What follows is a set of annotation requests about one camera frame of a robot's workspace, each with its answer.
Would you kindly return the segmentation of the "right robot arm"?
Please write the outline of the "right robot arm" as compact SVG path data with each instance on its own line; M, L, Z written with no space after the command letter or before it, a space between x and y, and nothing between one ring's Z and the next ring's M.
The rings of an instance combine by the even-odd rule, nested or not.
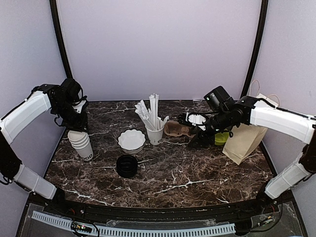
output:
M189 142L191 147L208 147L215 134L233 128L265 128L264 138L268 152L278 174L269 180L252 210L263 214L271 206L271 200L285 191L308 180L316 173L316 118L277 106L266 98L244 96L240 100L231 97L207 96L212 112L191 112L180 116L183 123L197 127L197 133Z

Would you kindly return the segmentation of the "white paper coffee cup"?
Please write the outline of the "white paper coffee cup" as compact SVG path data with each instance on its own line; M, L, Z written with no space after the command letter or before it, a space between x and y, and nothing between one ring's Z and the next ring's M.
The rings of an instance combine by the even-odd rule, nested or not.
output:
M78 132L78 131L70 130L67 136L70 143L75 146L81 146L89 140L89 136L86 132Z

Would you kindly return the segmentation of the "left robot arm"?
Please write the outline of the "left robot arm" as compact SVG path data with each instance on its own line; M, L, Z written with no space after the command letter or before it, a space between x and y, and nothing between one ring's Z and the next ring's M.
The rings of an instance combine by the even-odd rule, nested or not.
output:
M40 115L50 111L62 119L60 127L66 127L81 137L87 136L88 105L80 84L65 79L61 85L43 84L33 88L30 95L0 120L0 172L1 183L17 183L32 193L51 200L50 207L59 215L66 215L70 205L64 199L64 191L26 167L11 148L15 138Z

